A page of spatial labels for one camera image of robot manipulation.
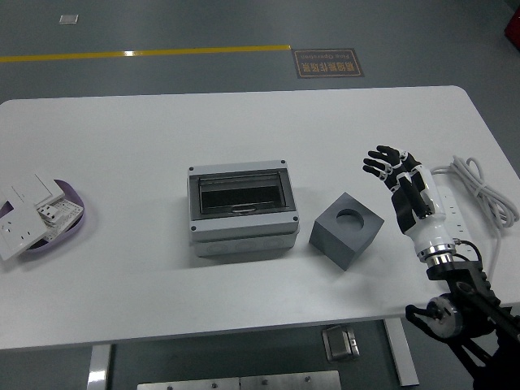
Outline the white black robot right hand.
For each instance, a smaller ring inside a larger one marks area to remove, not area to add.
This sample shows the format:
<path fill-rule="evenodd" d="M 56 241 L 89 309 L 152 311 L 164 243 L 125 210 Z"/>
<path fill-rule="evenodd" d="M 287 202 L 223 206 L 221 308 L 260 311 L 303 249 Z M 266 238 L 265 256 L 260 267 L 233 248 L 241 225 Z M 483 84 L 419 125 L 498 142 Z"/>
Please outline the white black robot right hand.
<path fill-rule="evenodd" d="M 407 151 L 379 145 L 363 159 L 362 169 L 392 193 L 398 227 L 413 241 L 420 261 L 436 254 L 455 253 L 440 193 L 428 168 Z"/>

